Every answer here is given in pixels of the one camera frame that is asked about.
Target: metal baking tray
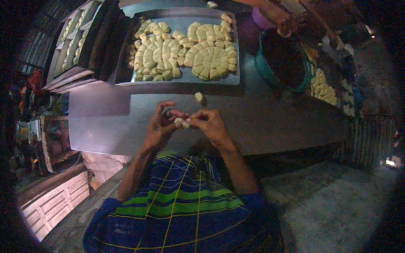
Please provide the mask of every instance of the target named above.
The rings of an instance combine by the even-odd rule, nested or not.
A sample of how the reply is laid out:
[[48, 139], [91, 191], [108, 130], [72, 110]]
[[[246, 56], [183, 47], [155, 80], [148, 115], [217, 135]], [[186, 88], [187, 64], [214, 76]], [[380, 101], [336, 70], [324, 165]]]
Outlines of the metal baking tray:
[[[223, 13], [228, 14], [233, 18], [232, 24], [232, 44], [237, 53], [237, 69], [236, 72], [231, 72], [223, 77], [218, 77], [213, 80], [203, 81], [192, 74], [192, 68], [187, 68], [185, 66], [180, 66], [180, 71], [182, 72], [182, 77], [180, 79], [173, 79], [171, 81], [140, 81], [134, 82], [135, 71], [127, 67], [127, 58], [129, 56], [129, 46], [134, 42], [133, 34], [139, 27], [139, 18], [145, 17], [146, 19], [152, 19], [154, 22], [165, 22], [171, 29], [171, 34], [175, 30], [178, 30], [185, 35], [187, 35], [188, 27], [194, 23], [199, 22], [203, 24], [221, 24], [221, 15]], [[238, 34], [236, 27], [235, 15], [230, 12], [224, 12], [213, 9], [203, 9], [203, 8], [190, 8], [190, 7], [179, 7], [179, 8], [168, 8], [159, 9], [152, 11], [145, 11], [137, 13], [132, 19], [132, 26], [129, 29], [124, 46], [121, 50], [116, 76], [115, 84], [121, 86], [127, 85], [146, 85], [146, 84], [215, 84], [215, 85], [239, 85], [239, 45], [238, 45]]]

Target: another person's arm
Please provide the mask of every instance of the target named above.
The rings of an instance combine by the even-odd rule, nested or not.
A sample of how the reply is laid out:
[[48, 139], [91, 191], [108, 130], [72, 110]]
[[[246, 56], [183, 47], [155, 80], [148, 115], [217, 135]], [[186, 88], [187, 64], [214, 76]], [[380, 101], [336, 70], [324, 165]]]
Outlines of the another person's arm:
[[145, 173], [148, 165], [152, 162], [157, 152], [167, 144], [172, 133], [181, 127], [181, 123], [177, 123], [176, 125], [173, 123], [174, 119], [185, 118], [186, 114], [171, 109], [162, 115], [165, 107], [174, 106], [175, 104], [172, 101], [158, 103], [151, 117], [146, 138], [118, 186], [117, 200], [120, 202], [128, 200], [138, 191], [142, 175]]
[[221, 152], [232, 184], [239, 195], [257, 193], [256, 178], [246, 166], [242, 154], [234, 144], [218, 110], [202, 109], [187, 119], [192, 127], [201, 129]]

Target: stainless steel table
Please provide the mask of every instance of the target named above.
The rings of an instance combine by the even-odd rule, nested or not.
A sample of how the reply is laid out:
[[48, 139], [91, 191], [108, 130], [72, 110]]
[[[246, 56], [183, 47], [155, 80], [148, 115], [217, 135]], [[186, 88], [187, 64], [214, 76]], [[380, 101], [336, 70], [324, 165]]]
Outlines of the stainless steel table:
[[[147, 10], [136, 8], [136, 5], [125, 7], [127, 16], [133, 16], [135, 10]], [[254, 52], [260, 31], [249, 16], [238, 20], [238, 27], [241, 84], [244, 87], [239, 94], [242, 96], [231, 96], [231, 92], [228, 96], [214, 93], [216, 96], [207, 96], [207, 108], [221, 111], [242, 154], [289, 151], [343, 140], [346, 117], [334, 106], [315, 98], [296, 97], [287, 91], [280, 97], [274, 95], [256, 67]], [[201, 108], [191, 95], [198, 91], [201, 88], [193, 90], [191, 87], [187, 91], [179, 90], [177, 94], [154, 94], [151, 86], [139, 91], [134, 86], [118, 87], [108, 83], [72, 91], [69, 101], [71, 148], [134, 155], [143, 142], [156, 104], [172, 100], [177, 103], [175, 108], [193, 113]], [[187, 153], [189, 146], [200, 138], [205, 137], [199, 130], [176, 131], [165, 150]]]

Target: green stripe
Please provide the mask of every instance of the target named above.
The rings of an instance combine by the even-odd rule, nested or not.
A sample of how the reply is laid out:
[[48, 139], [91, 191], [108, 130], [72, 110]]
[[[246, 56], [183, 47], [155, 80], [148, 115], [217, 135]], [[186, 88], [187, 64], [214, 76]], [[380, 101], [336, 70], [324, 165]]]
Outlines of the green stripe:
[[[240, 199], [235, 199], [233, 201], [222, 201], [219, 203], [210, 203], [210, 202], [202, 202], [200, 203], [200, 212], [204, 211], [214, 211], [214, 210], [220, 210], [224, 208], [232, 209], [234, 207], [242, 205], [242, 201]], [[197, 212], [198, 208], [198, 203], [195, 204], [178, 204], [172, 203], [168, 206], [161, 207], [161, 206], [155, 206], [153, 205], [149, 213], [152, 215], [156, 216], [169, 216], [171, 214], [177, 214], [177, 213], [194, 213]], [[145, 216], [147, 207], [119, 207], [114, 213], [111, 213], [110, 215], [132, 215], [132, 216]]]
[[[160, 203], [167, 203], [172, 201], [176, 197], [176, 193], [179, 192], [177, 195], [177, 199], [179, 200], [198, 200], [198, 192], [185, 192], [182, 190], [179, 191], [174, 191], [170, 194], [163, 194], [158, 192], [155, 198], [155, 201], [160, 202]], [[209, 191], [209, 190], [202, 190], [201, 191], [201, 198], [203, 197], [219, 197], [224, 194], [229, 194], [232, 193], [228, 189], [220, 189], [217, 191]], [[148, 199], [153, 199], [155, 196], [156, 192], [155, 191], [149, 191], [148, 192], [148, 197], [134, 197], [124, 203], [123, 205], [129, 205], [129, 204], [146, 204]]]

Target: baking tray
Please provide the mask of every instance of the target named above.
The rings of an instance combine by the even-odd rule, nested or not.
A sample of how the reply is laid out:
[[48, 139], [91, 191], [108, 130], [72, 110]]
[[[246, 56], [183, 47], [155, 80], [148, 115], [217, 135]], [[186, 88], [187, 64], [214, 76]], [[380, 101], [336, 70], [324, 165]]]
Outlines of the baking tray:
[[[127, 57], [129, 56], [129, 46], [134, 42], [133, 34], [136, 32], [139, 27], [139, 18], [145, 17], [146, 19], [152, 19], [154, 22], [165, 22], [171, 29], [171, 34], [173, 31], [178, 30], [185, 35], [187, 35], [188, 27], [194, 23], [199, 22], [203, 24], [221, 24], [221, 15], [223, 13], [228, 14], [233, 18], [232, 24], [232, 44], [237, 53], [237, 69], [235, 73], [228, 73], [227, 75], [208, 81], [202, 81], [198, 77], [192, 74], [192, 68], [187, 68], [185, 66], [180, 66], [180, 71], [182, 72], [182, 78], [173, 79], [171, 81], [140, 81], [134, 82], [135, 71], [127, 67]], [[230, 12], [224, 12], [213, 9], [206, 8], [190, 8], [190, 7], [179, 7], [179, 8], [168, 8], [168, 9], [159, 9], [152, 11], [145, 11], [137, 13], [132, 19], [131, 29], [129, 29], [124, 46], [121, 50], [116, 76], [115, 84], [121, 86], [127, 85], [145, 85], [145, 84], [216, 84], [216, 85], [239, 85], [239, 45], [238, 45], [238, 34], [236, 27], [235, 15]]]

